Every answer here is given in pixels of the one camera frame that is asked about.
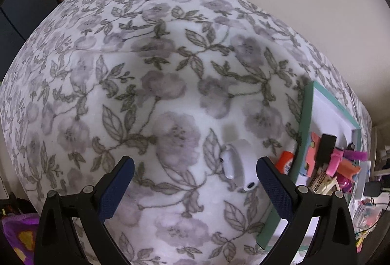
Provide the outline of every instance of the floral fabric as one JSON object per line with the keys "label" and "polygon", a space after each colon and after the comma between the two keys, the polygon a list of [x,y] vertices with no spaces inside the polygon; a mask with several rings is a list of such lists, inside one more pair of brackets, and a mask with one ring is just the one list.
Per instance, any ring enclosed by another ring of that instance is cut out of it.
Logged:
{"label": "floral fabric", "polygon": [[[278,157],[310,80],[357,119],[367,150],[371,119],[339,72],[248,1],[66,0],[13,61],[0,116],[37,210],[49,190],[79,192],[128,155],[136,174],[106,223],[132,264],[258,264],[270,201],[225,178],[219,154],[244,138]],[[79,221],[77,232],[96,262]]]}

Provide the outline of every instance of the orange glue bottle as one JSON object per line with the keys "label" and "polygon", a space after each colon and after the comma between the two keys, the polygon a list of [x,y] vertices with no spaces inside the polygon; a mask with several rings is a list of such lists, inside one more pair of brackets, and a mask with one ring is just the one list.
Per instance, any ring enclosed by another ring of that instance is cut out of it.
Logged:
{"label": "orange glue bottle", "polygon": [[296,140],[290,140],[290,142],[285,147],[283,153],[280,155],[280,158],[276,163],[275,167],[281,174],[288,175],[290,168],[293,164],[296,147]]}

